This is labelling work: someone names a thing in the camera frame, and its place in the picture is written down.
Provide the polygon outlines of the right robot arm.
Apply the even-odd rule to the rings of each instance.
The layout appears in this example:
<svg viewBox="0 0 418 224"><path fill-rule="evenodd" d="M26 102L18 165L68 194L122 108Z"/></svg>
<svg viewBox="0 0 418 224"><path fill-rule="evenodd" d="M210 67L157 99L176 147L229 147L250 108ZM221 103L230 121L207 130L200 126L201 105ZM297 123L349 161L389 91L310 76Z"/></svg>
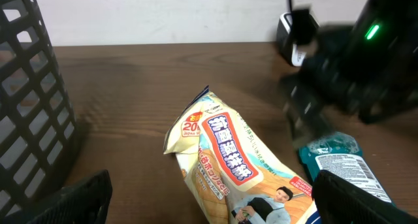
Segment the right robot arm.
<svg viewBox="0 0 418 224"><path fill-rule="evenodd" d="M334 133L328 104L366 124L417 107L417 0L367 0L353 24L320 25L290 7L276 46L297 68L279 81L296 149Z"/></svg>

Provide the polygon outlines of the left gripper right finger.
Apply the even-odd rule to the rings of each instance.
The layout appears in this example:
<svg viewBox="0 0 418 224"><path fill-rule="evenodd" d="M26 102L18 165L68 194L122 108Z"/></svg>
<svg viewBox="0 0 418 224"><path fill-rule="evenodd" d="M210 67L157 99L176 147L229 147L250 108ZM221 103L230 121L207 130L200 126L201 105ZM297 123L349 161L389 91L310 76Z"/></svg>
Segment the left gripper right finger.
<svg viewBox="0 0 418 224"><path fill-rule="evenodd" d="M324 224L417 224L417 218L327 171L320 170L312 198Z"/></svg>

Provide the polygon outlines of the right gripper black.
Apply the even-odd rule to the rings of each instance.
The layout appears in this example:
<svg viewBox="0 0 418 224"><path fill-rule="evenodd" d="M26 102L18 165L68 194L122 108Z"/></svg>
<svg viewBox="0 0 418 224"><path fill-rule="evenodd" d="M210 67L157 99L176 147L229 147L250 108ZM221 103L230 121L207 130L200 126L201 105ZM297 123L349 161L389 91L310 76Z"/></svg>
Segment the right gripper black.
<svg viewBox="0 0 418 224"><path fill-rule="evenodd" d="M348 114L359 114L366 124L376 123L417 108L417 45L405 42L393 53L397 60L381 73L378 64L348 65L353 74L340 70L337 61L349 41L352 25L328 25L318 29L315 55L305 59L298 74L280 78L281 109L289 120L292 146L302 148L333 134L323 115L324 103L335 104Z"/></svg>

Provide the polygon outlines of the blue mouthwash bottle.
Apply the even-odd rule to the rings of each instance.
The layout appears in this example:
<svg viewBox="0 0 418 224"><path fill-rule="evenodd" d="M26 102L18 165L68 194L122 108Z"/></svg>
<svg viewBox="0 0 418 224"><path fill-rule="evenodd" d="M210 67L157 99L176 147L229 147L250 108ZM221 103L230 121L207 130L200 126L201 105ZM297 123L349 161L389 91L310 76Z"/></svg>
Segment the blue mouthwash bottle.
<svg viewBox="0 0 418 224"><path fill-rule="evenodd" d="M362 157L359 143L351 135L335 132L298 149L298 156L313 182L320 170L327 170L378 199L393 203Z"/></svg>

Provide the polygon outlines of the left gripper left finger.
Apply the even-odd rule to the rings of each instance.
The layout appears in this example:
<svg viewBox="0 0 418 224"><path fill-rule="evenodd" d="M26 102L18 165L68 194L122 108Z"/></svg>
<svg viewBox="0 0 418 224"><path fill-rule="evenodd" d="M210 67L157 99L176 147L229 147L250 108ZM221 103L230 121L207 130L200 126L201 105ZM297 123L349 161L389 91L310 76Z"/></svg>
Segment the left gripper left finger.
<svg viewBox="0 0 418 224"><path fill-rule="evenodd" d="M100 170L79 182L1 220L2 224L104 224L112 198L109 171Z"/></svg>

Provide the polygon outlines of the yellow snack bag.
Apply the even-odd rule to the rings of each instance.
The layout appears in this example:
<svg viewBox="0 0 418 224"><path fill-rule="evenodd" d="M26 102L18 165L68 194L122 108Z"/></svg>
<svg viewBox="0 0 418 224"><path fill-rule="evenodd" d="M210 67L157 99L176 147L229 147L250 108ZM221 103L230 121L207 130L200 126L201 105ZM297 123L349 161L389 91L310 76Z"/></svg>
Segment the yellow snack bag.
<svg viewBox="0 0 418 224"><path fill-rule="evenodd" d="M311 185L208 88L168 130L164 153L176 156L209 223L322 222Z"/></svg>

